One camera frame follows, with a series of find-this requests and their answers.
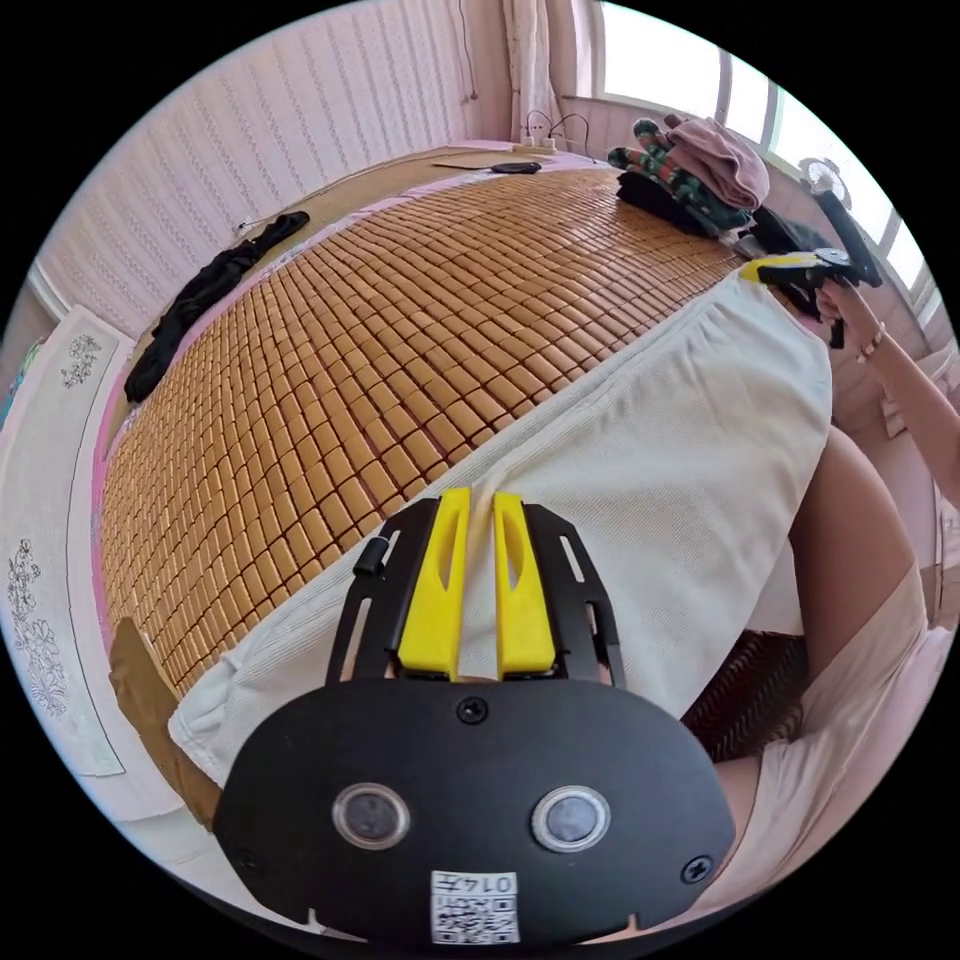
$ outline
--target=yellow clip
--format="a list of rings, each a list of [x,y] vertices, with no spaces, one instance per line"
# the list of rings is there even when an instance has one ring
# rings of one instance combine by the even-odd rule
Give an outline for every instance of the yellow clip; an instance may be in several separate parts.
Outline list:
[[[469,519],[469,487],[441,496],[397,650],[405,670],[457,679]]]
[[[494,494],[493,536],[497,675],[503,680],[510,674],[546,673],[553,667],[556,651],[520,497],[512,493]]]
[[[815,267],[820,259],[815,253],[785,253],[779,257],[760,257],[740,268],[740,276],[751,283],[760,282],[761,267]]]

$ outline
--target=white blanket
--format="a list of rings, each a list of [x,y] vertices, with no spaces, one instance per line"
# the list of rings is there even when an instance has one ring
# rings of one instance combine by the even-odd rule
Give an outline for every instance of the white blanket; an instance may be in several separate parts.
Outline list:
[[[632,691],[680,717],[783,553],[830,426],[826,347],[733,274],[425,490],[470,486],[461,672],[494,676],[491,503],[574,523],[616,613]],[[322,685],[361,546],[274,610],[190,690],[170,734],[223,784],[270,713]]]

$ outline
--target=fan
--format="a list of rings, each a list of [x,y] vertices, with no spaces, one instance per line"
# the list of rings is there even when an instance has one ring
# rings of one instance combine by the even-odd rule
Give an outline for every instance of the fan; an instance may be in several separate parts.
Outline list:
[[[807,158],[800,161],[800,171],[803,179],[817,192],[830,191],[843,204],[845,210],[851,209],[850,191],[840,176],[840,169],[832,160],[814,160]]]

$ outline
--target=qr code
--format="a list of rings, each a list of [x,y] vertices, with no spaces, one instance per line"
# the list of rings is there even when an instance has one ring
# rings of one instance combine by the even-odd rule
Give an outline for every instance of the qr code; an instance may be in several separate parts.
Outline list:
[[[513,873],[442,873],[431,878],[433,942],[519,943]]]

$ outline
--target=black device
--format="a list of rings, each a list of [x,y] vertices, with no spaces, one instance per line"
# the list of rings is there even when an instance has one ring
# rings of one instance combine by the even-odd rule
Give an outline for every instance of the black device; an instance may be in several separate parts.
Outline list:
[[[627,691],[575,527],[513,495],[493,511],[500,682],[457,682],[468,511],[448,491],[368,541],[325,685],[243,745],[217,841],[270,910],[423,955],[676,917],[734,838],[713,764]]]

